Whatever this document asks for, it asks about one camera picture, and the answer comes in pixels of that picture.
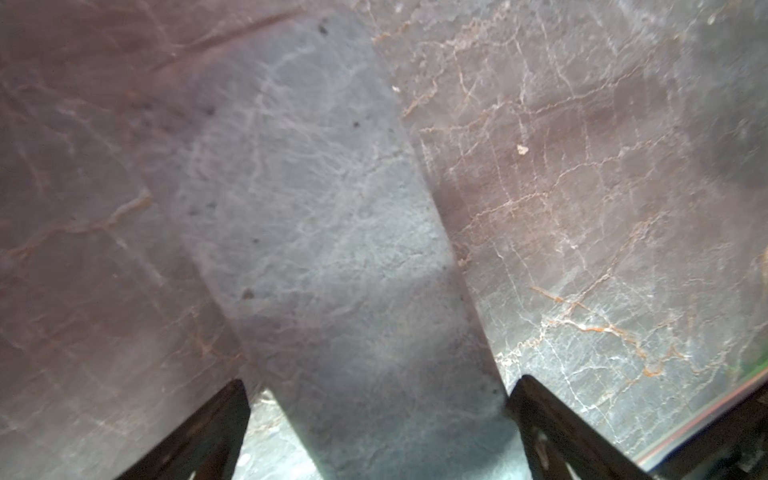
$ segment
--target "black metal bracket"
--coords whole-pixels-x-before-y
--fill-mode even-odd
[[[571,480],[568,465],[590,480],[650,480],[537,379],[523,375],[512,390],[507,413],[520,435],[534,480]]]
[[[768,383],[666,455],[651,475],[530,375],[515,384],[506,414],[520,428],[534,480],[572,480],[571,470],[582,480],[680,480],[695,468],[703,470],[696,478],[758,478],[768,470]],[[249,416],[243,383],[233,380],[117,480],[189,480],[193,473],[194,480],[231,480]],[[723,463],[723,449],[732,465]]]
[[[230,480],[249,416],[245,387],[233,380],[117,480]]]

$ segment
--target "marble surface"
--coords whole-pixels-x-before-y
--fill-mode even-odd
[[[109,478],[260,384],[114,115],[295,4],[0,4],[1,477]],[[765,2],[347,4],[508,387],[533,373],[637,455],[766,359]],[[238,475],[316,478],[254,400]],[[444,476],[525,478],[506,445]]]
[[[0,2],[0,478],[113,478],[259,388],[114,122],[141,69],[246,20],[145,6]]]
[[[766,359],[765,2],[356,8],[508,385],[636,455]]]
[[[516,428],[369,33],[275,20],[132,89],[132,154],[324,478],[474,478]]]

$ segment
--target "black metal frame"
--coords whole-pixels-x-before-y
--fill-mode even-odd
[[[650,480],[530,375],[518,380],[507,402],[507,413],[520,427],[534,480],[571,480],[566,462],[583,479]]]
[[[534,480],[680,480],[695,468],[715,465],[717,478],[757,478],[768,468],[768,382],[713,419],[646,473],[600,436],[537,379],[523,375],[506,413],[520,428]],[[243,443],[250,407],[240,380],[233,380],[117,480],[230,480]],[[740,458],[764,440],[762,456],[748,472],[738,458],[723,472],[723,446]],[[707,473],[698,478],[709,478]]]
[[[230,480],[249,416],[245,387],[233,380],[117,480]]]

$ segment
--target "stone surface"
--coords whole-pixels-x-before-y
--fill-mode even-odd
[[[256,397],[251,406],[248,430],[233,475],[233,480],[251,478],[322,478],[269,390]]]
[[[636,455],[765,359],[765,2],[348,4],[508,386]],[[244,372],[114,108],[291,5],[0,5],[1,477],[109,478]],[[247,468],[311,478],[254,463],[306,463],[262,411]],[[525,477],[505,462],[480,476]]]
[[[150,190],[324,478],[518,458],[369,34],[344,10],[276,20],[129,93]]]
[[[368,2],[502,375],[636,455],[766,359],[765,2]]]
[[[142,5],[0,5],[0,478],[112,478],[259,383],[121,148],[114,104],[173,54]],[[174,44],[227,25],[162,9]]]

